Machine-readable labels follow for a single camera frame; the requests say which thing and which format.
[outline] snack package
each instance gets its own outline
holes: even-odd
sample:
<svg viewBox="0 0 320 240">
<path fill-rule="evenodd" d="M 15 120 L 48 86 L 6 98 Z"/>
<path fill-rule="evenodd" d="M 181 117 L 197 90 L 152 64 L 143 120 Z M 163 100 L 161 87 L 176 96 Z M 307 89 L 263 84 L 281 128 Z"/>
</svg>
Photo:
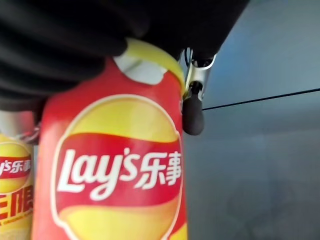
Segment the snack package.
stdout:
<svg viewBox="0 0 320 240">
<path fill-rule="evenodd" d="M 0 240 L 30 240 L 32 147 L 0 134 Z"/>
<path fill-rule="evenodd" d="M 103 74 L 53 97 L 39 144 L 33 240 L 186 240 L 183 73 L 129 39 Z"/>
</svg>

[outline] black cable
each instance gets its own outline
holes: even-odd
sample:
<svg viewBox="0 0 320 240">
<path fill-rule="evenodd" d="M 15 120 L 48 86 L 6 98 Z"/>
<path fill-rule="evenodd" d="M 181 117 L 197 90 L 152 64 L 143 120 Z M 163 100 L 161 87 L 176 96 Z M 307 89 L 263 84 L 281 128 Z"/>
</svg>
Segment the black cable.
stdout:
<svg viewBox="0 0 320 240">
<path fill-rule="evenodd" d="M 249 103 L 260 102 L 260 101 L 264 101 L 264 100 L 278 99 L 278 98 L 290 97 L 290 96 L 295 96 L 295 95 L 300 95 L 300 94 L 309 94 L 309 93 L 314 93 L 314 92 L 320 92 L 320 88 L 315 88 L 315 89 L 311 89 L 311 90 L 304 90 L 304 91 L 297 91 L 297 92 L 286 93 L 286 94 L 281 94 L 281 95 L 276 95 L 276 96 L 263 97 L 263 98 L 248 100 L 248 101 L 240 101 L 240 102 L 219 105 L 219 106 L 211 106 L 211 107 L 203 108 L 202 110 L 206 111 L 206 110 L 211 110 L 211 109 L 220 109 L 220 108 L 226 108 L 226 107 L 231 107 L 231 106 L 236 106 L 236 105 L 241 105 L 241 104 L 249 104 Z"/>
<path fill-rule="evenodd" d="M 188 60 L 188 56 L 187 56 L 187 51 L 188 51 L 188 48 L 185 48 L 184 49 L 184 61 L 185 61 L 186 66 L 189 67 L 189 60 Z"/>
</svg>

